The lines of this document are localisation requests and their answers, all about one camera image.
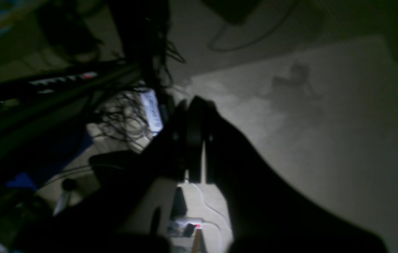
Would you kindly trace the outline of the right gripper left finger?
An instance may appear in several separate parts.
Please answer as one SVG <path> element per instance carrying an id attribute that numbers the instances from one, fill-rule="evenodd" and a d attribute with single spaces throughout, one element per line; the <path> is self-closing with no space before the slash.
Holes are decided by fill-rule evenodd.
<path id="1" fill-rule="evenodd" d="M 111 185 L 21 232 L 13 253 L 170 253 L 165 237 L 185 174 L 187 102 Z"/>

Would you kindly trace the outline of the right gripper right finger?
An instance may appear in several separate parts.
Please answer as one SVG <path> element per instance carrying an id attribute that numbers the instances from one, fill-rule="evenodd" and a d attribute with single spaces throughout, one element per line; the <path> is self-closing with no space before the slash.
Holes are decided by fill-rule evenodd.
<path id="1" fill-rule="evenodd" d="M 292 187 L 250 140 L 199 96 L 187 109 L 189 182 L 204 178 L 226 200 L 230 253 L 386 253 L 383 240 Z"/>

